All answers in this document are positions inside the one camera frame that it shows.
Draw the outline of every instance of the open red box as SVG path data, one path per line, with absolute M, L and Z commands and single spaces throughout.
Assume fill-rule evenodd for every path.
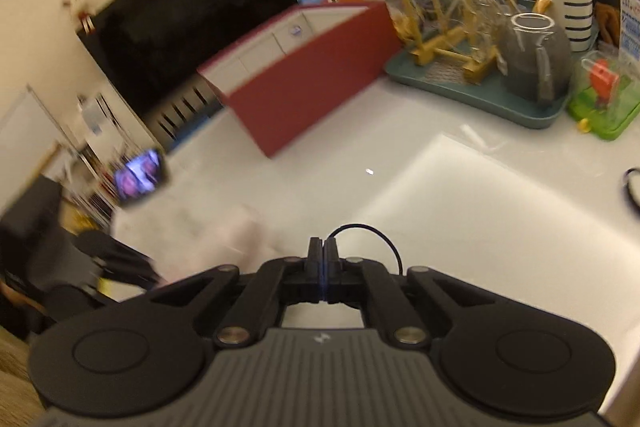
M 295 6 L 198 73 L 273 156 L 372 83 L 400 48 L 382 2 Z

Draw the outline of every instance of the white table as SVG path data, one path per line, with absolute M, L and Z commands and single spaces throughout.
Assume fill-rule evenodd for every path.
M 405 268 L 431 266 L 595 329 L 617 363 L 604 409 L 640 352 L 640 218 L 620 190 L 639 143 L 637 123 L 614 142 L 579 134 L 567 115 L 529 130 L 381 79 L 271 160 L 224 110 L 169 158 L 171 186 L 117 213 L 114 236 L 162 267 L 239 203 L 264 216 L 282 255 L 368 223 Z M 338 247 L 396 270 L 367 232 L 345 232 Z

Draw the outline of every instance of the black tv screen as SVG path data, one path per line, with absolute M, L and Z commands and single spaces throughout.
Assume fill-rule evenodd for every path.
M 296 0 L 115 0 L 78 33 L 142 118 L 196 68 Z

